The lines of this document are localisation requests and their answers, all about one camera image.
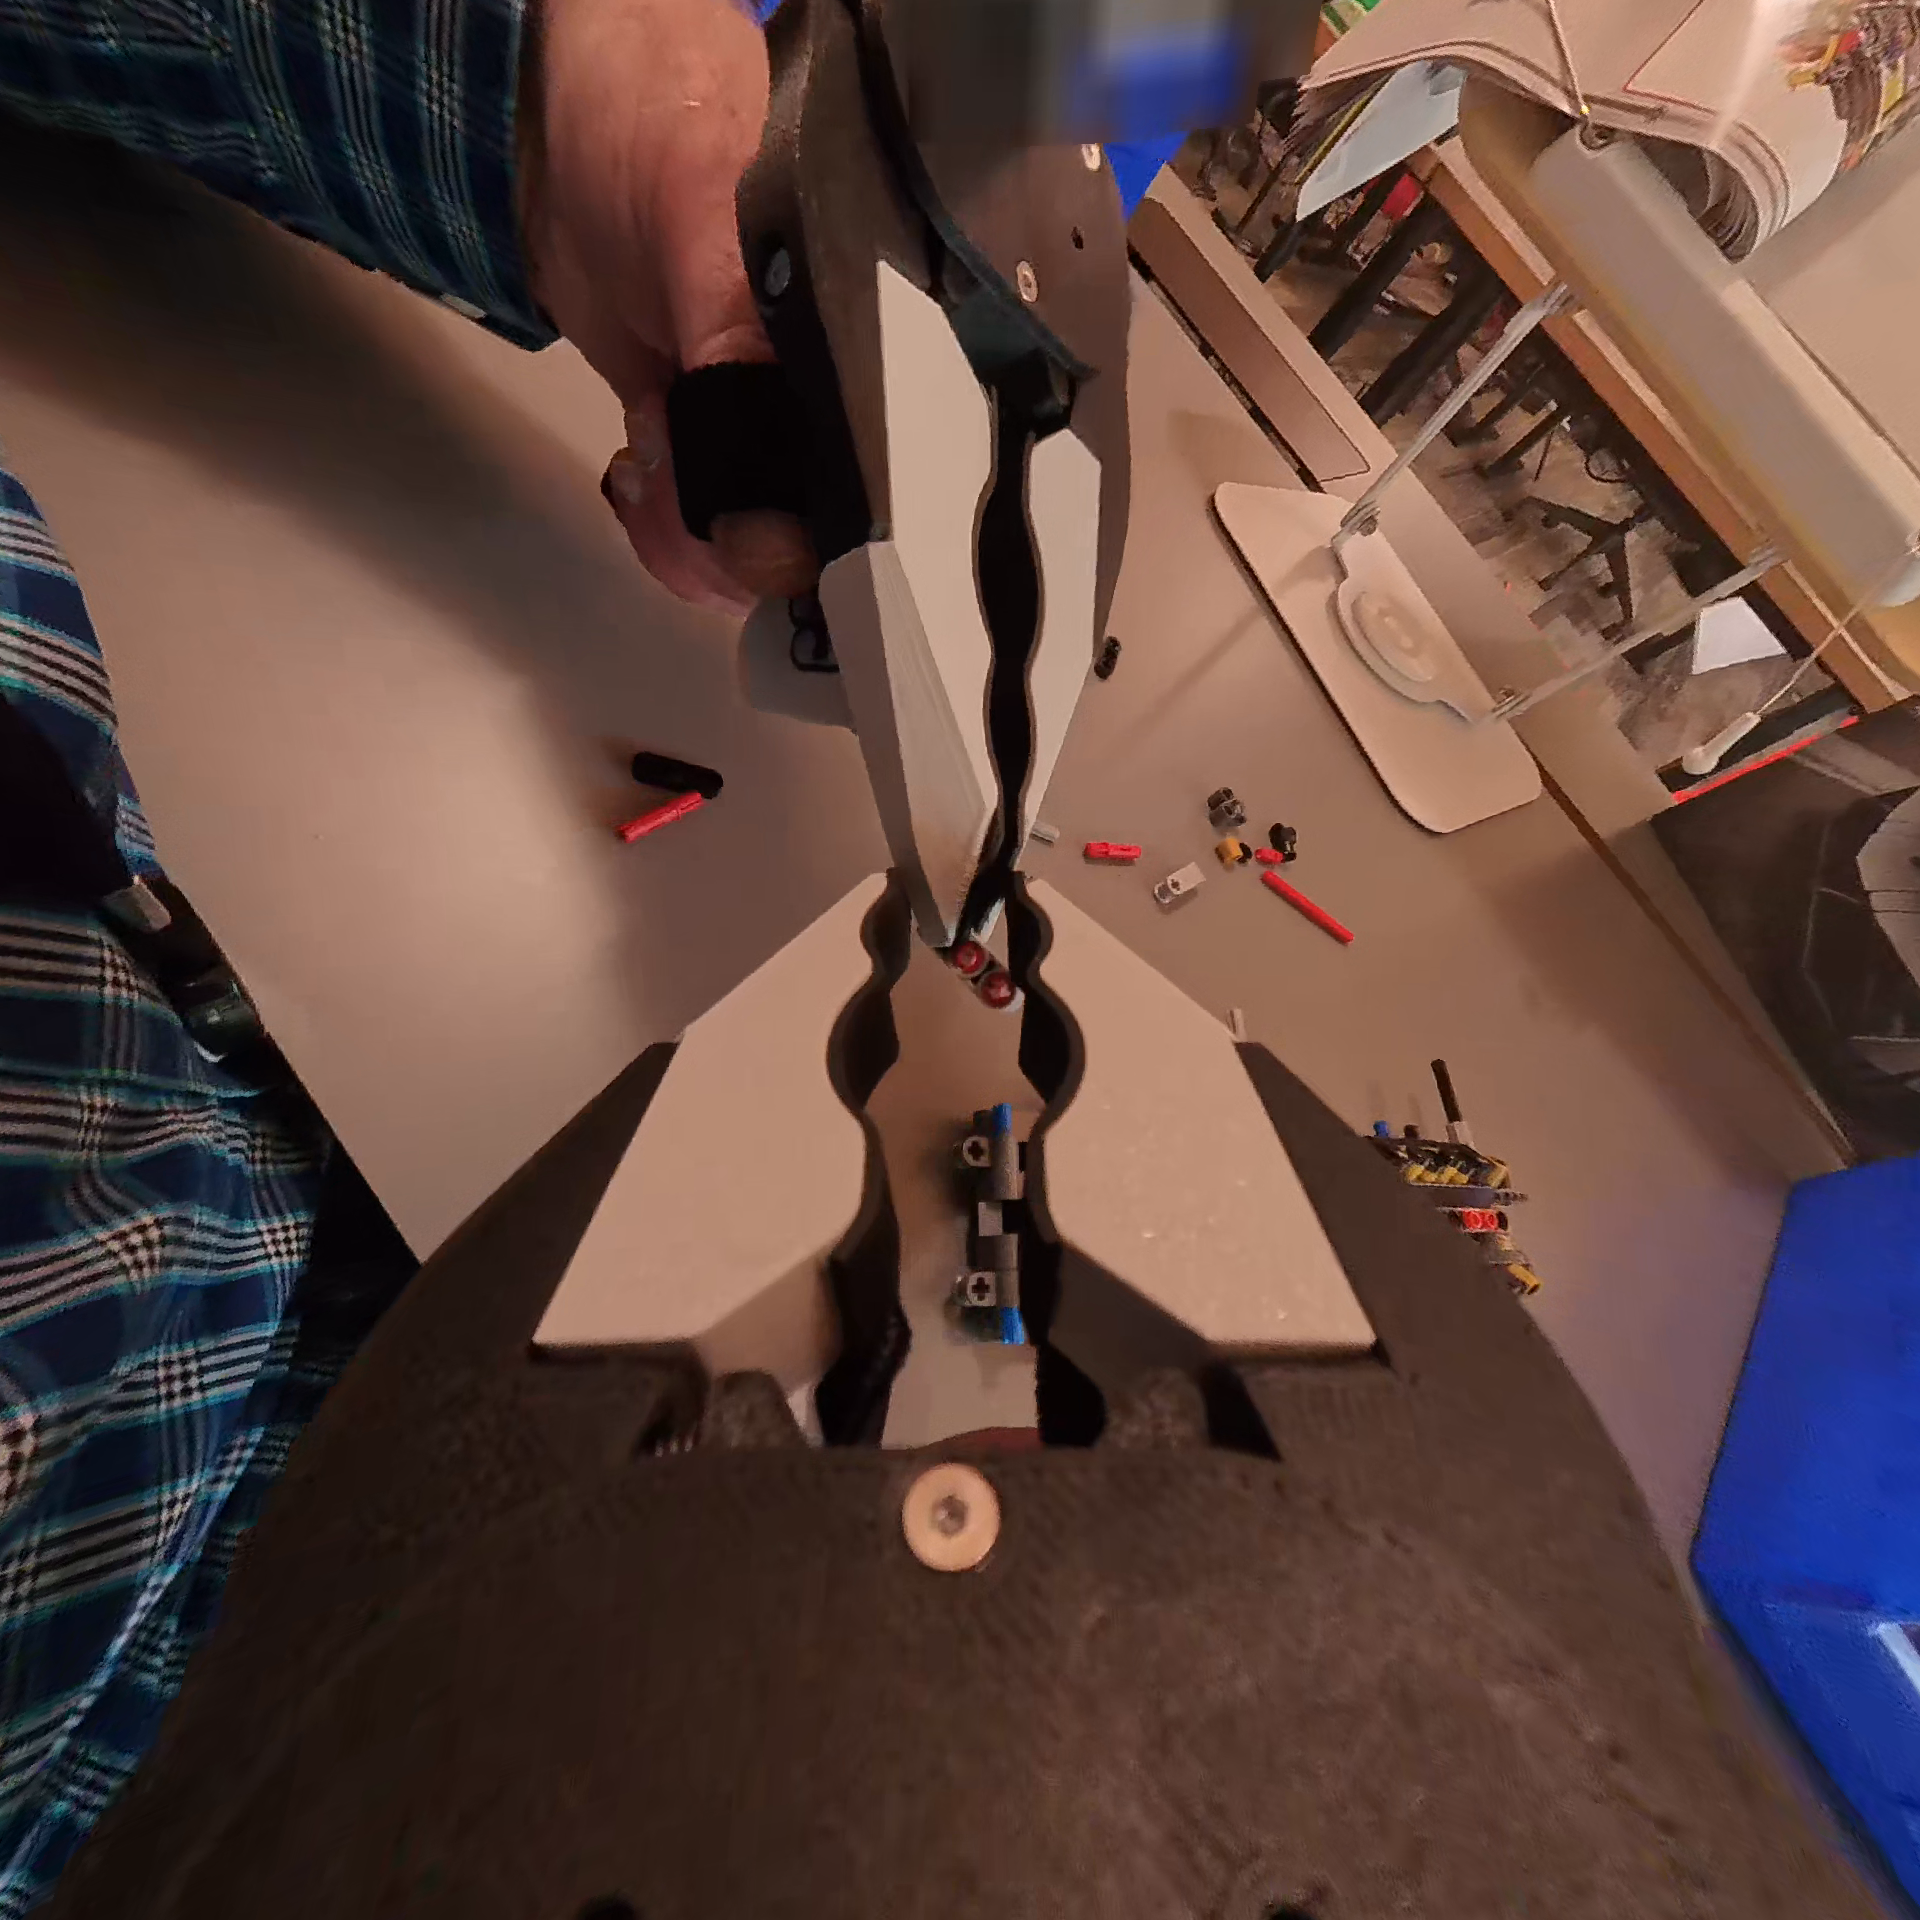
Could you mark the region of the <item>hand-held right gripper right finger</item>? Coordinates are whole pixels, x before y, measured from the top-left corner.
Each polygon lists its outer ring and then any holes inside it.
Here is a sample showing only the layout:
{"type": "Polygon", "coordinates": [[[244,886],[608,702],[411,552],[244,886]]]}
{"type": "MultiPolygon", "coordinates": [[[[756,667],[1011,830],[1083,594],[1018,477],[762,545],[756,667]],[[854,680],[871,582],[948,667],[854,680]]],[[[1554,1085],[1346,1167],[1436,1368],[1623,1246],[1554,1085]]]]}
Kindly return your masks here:
{"type": "Polygon", "coordinates": [[[1051,1447],[1121,1427],[1153,1377],[1198,1429],[1265,1451],[1247,1369],[1377,1355],[1266,1094],[1278,1063],[1046,880],[1012,880],[1024,1147],[1024,1326],[1051,1447]]]}

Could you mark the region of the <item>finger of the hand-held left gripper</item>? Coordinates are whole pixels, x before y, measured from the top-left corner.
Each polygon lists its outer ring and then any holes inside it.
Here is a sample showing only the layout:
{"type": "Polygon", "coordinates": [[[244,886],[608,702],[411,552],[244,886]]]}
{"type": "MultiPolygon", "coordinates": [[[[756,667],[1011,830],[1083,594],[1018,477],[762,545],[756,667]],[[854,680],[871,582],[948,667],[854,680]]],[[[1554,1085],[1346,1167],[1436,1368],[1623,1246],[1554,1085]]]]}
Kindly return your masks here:
{"type": "Polygon", "coordinates": [[[892,263],[873,291],[888,498],[825,567],[824,611],[892,867],[923,945],[952,946],[1002,827],[978,576],[1002,422],[940,299],[892,263]]]}
{"type": "Polygon", "coordinates": [[[1031,762],[1023,787],[1020,847],[1042,814],[1098,642],[1098,527],[1103,469],[1095,454],[1059,432],[1026,467],[1028,530],[1041,578],[1041,627],[1026,663],[1031,762]]]}

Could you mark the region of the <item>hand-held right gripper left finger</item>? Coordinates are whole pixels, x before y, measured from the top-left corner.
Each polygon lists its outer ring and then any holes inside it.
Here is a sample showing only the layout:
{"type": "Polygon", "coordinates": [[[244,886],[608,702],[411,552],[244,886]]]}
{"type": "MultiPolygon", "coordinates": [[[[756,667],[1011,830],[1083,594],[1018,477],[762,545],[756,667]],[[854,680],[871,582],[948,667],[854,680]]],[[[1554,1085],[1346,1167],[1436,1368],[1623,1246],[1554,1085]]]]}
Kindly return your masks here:
{"type": "Polygon", "coordinates": [[[895,873],[858,882],[679,1043],[535,1326],[540,1355],[626,1353],[698,1385],[812,1392],[833,1447],[876,1447],[911,1329],[873,1094],[914,949],[895,873]]]}

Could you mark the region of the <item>black lego vehicle chassis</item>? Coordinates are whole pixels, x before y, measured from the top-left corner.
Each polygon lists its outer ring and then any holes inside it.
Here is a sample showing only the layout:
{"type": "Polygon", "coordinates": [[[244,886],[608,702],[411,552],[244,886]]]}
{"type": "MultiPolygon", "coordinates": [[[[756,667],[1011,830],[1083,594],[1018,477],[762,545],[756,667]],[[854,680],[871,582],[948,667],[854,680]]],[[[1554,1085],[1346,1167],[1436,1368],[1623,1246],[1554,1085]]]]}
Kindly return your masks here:
{"type": "MultiPolygon", "coordinates": [[[[1512,1230],[1512,1213],[1524,1203],[1502,1158],[1484,1153],[1462,1110],[1457,1080],[1446,1058],[1432,1061],[1446,1133],[1427,1137],[1415,1123],[1394,1133],[1374,1127],[1378,1158],[1402,1182],[1424,1193],[1438,1214],[1465,1238],[1479,1259],[1492,1266],[1515,1297],[1532,1298],[1544,1278],[1512,1230]]],[[[1026,1229],[1026,1144],[1016,1112],[999,1103],[972,1117],[955,1144],[958,1193],[967,1205],[966,1263],[948,1289],[948,1317],[978,1342],[1033,1346],[1023,1311],[1026,1229]]]]}

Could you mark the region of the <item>light grey lego short beam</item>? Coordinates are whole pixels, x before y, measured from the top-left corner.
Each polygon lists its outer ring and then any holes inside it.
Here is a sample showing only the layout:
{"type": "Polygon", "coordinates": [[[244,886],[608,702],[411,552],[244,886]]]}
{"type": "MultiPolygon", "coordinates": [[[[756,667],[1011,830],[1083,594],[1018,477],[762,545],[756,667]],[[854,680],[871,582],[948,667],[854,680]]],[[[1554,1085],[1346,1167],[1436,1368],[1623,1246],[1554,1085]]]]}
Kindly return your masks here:
{"type": "Polygon", "coordinates": [[[1009,897],[996,897],[978,910],[966,907],[953,937],[940,949],[946,970],[996,1015],[1018,1013],[1024,1003],[1020,971],[1018,917],[1009,897]]]}

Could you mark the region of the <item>person's left forearm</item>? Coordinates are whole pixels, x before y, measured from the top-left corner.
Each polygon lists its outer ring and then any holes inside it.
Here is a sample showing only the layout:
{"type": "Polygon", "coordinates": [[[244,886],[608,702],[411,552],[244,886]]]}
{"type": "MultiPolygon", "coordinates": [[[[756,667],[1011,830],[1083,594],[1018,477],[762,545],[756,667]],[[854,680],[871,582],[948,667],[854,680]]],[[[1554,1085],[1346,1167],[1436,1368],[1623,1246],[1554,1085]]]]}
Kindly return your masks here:
{"type": "Polygon", "coordinates": [[[8,118],[171,165],[524,351],[524,2],[4,2],[8,118]]]}

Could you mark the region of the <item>red lego long axle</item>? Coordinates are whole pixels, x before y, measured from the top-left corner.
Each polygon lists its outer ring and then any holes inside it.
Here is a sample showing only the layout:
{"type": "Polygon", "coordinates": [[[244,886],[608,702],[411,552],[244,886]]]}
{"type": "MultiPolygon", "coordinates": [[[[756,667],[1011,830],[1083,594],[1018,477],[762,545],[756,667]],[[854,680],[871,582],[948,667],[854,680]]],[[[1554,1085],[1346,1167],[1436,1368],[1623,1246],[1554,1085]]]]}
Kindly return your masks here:
{"type": "Polygon", "coordinates": [[[1342,920],[1331,914],[1323,905],[1307,899],[1307,894],[1297,888],[1281,869],[1262,869],[1259,873],[1262,888],[1282,902],[1294,914],[1304,922],[1329,935],[1335,945],[1354,946],[1354,931],[1346,928],[1342,920]]]}

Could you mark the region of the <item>black lego box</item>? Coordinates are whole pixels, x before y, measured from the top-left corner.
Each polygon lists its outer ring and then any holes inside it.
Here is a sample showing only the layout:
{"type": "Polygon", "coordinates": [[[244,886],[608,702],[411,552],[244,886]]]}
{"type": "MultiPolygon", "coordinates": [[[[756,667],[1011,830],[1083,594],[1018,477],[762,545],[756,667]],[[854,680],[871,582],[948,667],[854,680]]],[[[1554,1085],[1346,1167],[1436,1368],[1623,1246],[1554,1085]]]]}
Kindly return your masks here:
{"type": "Polygon", "coordinates": [[[1854,1158],[1916,1154],[1916,705],[1714,776],[1654,827],[1854,1158]]]}

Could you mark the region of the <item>lego instruction booklet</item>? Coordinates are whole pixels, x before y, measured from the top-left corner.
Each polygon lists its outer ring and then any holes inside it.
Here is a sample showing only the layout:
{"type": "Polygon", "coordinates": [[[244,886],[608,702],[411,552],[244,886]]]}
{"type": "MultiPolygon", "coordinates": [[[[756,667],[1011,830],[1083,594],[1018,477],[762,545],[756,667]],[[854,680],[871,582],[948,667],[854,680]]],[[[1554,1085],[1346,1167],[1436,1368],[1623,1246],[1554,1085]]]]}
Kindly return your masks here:
{"type": "Polygon", "coordinates": [[[1745,259],[1916,125],[1918,6],[1387,2],[1304,96],[1332,106],[1423,62],[1692,163],[1697,222],[1745,259]]]}

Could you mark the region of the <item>person's left hand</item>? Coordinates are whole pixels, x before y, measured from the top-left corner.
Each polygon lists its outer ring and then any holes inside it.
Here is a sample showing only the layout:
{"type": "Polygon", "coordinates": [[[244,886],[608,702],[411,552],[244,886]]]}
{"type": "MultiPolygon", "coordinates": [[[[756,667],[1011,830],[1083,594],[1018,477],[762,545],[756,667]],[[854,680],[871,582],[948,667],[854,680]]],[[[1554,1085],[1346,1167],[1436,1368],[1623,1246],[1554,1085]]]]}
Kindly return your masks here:
{"type": "Polygon", "coordinates": [[[810,591],[819,562],[778,512],[688,533],[666,398],[696,368],[775,357],[736,240],[768,88],[759,23],[720,2],[535,6],[519,73],[521,253],[623,409],[608,505],[660,589],[735,616],[810,591]]]}

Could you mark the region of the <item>person's torso plaid shirt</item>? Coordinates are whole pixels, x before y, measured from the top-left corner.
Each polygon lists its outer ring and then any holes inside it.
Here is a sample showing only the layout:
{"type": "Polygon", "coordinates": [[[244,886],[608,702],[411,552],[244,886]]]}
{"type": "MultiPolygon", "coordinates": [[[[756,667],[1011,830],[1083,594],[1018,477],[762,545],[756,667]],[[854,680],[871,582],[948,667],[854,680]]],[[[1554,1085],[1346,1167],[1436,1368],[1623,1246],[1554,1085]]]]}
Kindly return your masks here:
{"type": "Polygon", "coordinates": [[[331,1138],[210,1058],[81,582],[2,483],[2,1899],[31,1915],[175,1705],[328,1377],[331,1138]]]}

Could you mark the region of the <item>blue plastic bin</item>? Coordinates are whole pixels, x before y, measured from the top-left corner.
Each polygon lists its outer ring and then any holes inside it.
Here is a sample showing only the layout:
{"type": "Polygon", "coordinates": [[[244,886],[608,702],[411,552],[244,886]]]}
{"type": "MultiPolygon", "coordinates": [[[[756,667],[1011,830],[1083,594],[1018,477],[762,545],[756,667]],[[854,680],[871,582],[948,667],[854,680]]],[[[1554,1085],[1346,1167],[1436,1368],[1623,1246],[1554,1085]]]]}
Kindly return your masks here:
{"type": "Polygon", "coordinates": [[[1792,1192],[1692,1570],[1916,1911],[1916,1158],[1792,1192]]]}

